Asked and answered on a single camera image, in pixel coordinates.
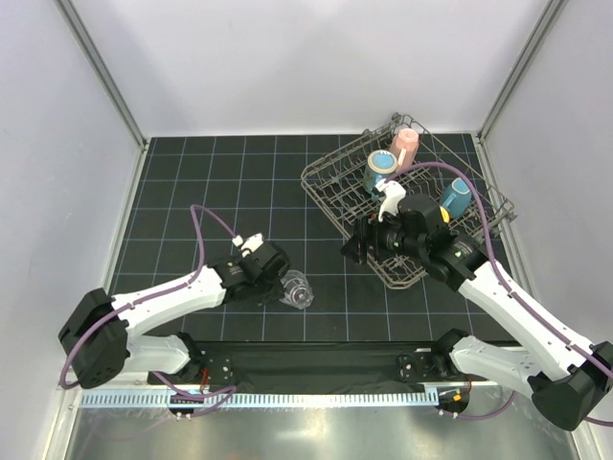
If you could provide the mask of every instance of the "black floor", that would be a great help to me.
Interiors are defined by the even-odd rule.
[[[184,331],[196,340],[430,340],[451,328],[484,340],[510,336],[479,308],[425,278],[389,290],[368,268],[352,266],[343,244],[300,186],[300,173],[321,154],[354,136],[157,138],[151,142],[116,266],[112,291],[130,292],[193,270],[197,251],[189,206],[214,209],[237,233],[263,233],[308,277],[314,294],[305,311],[275,302],[245,302],[198,311],[151,334]],[[441,136],[477,171],[469,135]],[[208,216],[202,219],[207,258],[232,245]],[[497,257],[507,264],[500,241]]]

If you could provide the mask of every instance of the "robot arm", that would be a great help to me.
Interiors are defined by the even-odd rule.
[[[394,181],[376,185],[381,205],[378,216],[359,218],[353,237],[341,250],[364,264],[369,255],[378,261],[405,255],[421,263],[434,279],[472,301],[526,351],[488,345],[460,331],[444,335],[433,351],[442,377],[472,374],[496,381],[531,398],[553,424],[575,429],[611,388],[612,382],[593,363],[563,343],[522,307],[500,284],[485,248],[468,235],[454,234],[439,204],[428,195],[411,195]],[[613,346],[592,342],[557,320],[497,263],[504,280],[536,313],[573,345],[613,367]]]
[[[236,237],[233,243],[239,250],[237,256],[204,266],[194,279],[191,273],[163,285],[115,297],[101,288],[85,294],[58,336],[66,355],[100,318],[122,306],[135,305],[139,298],[148,300],[138,308],[120,312],[81,347],[73,361],[80,386],[94,388],[121,372],[132,371],[160,371],[181,381],[192,381],[204,362],[187,334],[169,337],[143,334],[192,311],[245,299],[265,303],[282,298],[282,278],[289,269],[289,259],[283,250],[264,241],[261,234],[246,241]]]

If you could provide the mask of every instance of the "blue cup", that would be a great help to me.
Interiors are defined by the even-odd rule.
[[[364,171],[363,186],[372,197],[376,197],[373,192],[376,183],[392,175],[398,166],[396,157],[387,150],[375,150],[368,156],[368,164]]]
[[[466,208],[470,205],[472,193],[466,183],[458,177],[451,185],[445,189],[441,196],[441,206],[449,212],[452,219],[462,216]]]

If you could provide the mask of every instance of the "clear glass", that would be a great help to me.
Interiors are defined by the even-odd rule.
[[[313,302],[313,289],[311,289],[307,276],[302,271],[287,271],[281,282],[285,288],[285,297],[281,299],[284,304],[298,310],[304,310]]]

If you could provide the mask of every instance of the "pink cup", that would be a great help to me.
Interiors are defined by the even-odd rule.
[[[398,161],[397,173],[405,171],[413,164],[419,145],[420,136],[414,129],[406,127],[398,132],[390,146],[390,153]]]

